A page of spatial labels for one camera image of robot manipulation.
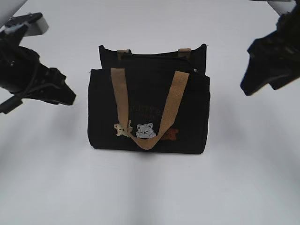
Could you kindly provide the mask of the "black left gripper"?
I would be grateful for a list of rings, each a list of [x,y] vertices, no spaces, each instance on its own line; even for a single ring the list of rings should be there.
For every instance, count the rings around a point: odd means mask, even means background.
[[[23,98],[34,99],[53,105],[67,105],[74,103],[76,94],[65,82],[66,76],[57,68],[48,68],[46,73],[36,79]]]

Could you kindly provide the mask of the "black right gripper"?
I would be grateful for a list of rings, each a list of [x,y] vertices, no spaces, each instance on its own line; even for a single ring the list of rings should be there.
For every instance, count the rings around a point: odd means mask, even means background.
[[[240,83],[246,96],[267,84],[278,90],[300,77],[300,50],[278,35],[255,39],[247,52],[249,62]]]

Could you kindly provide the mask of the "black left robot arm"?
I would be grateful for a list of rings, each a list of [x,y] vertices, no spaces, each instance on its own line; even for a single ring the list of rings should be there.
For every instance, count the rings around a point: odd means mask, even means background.
[[[28,23],[18,24],[0,33],[0,86],[12,94],[0,104],[3,114],[19,107],[26,98],[67,106],[76,98],[65,75],[43,65],[34,50],[20,46],[29,27]]]

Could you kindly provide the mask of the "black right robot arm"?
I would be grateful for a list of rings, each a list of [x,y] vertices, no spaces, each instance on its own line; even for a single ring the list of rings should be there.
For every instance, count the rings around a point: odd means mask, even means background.
[[[276,30],[255,39],[247,50],[249,62],[240,83],[246,96],[265,85],[278,90],[300,77],[300,2],[280,15]]]

